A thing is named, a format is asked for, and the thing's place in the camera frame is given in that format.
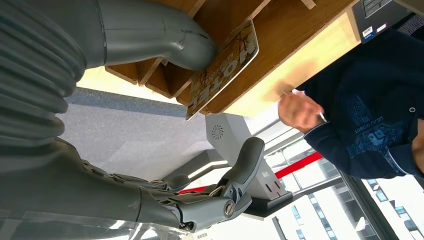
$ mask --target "person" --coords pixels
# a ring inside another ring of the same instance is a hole
[[[423,58],[424,41],[388,30],[283,96],[279,118],[348,175],[424,178]]]

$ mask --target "navy sweater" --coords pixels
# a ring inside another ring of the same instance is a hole
[[[424,117],[424,41],[387,31],[300,89],[328,120],[304,139],[341,171],[363,179],[424,178],[411,151]]]

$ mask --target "metal screw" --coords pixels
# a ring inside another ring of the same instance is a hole
[[[234,214],[234,209],[235,209],[235,206],[233,202],[227,203],[227,205],[225,206],[225,211],[224,211],[225,216],[227,218],[231,217]]]

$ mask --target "person's hand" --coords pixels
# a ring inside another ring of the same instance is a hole
[[[304,134],[324,122],[320,117],[323,112],[323,107],[303,92],[289,93],[278,103],[278,116],[282,123]]]

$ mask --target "sticker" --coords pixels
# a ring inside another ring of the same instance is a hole
[[[193,79],[185,119],[191,119],[206,107],[253,61],[258,52],[258,38],[251,21],[219,53],[212,65]]]
[[[368,36],[364,37],[364,40],[370,40],[372,39],[376,34],[374,32],[371,32],[371,34],[369,34]]]
[[[365,31],[362,32],[364,38],[373,32],[373,26],[368,27]]]
[[[387,27],[387,24],[383,24],[381,27],[377,28],[377,33],[383,31]]]

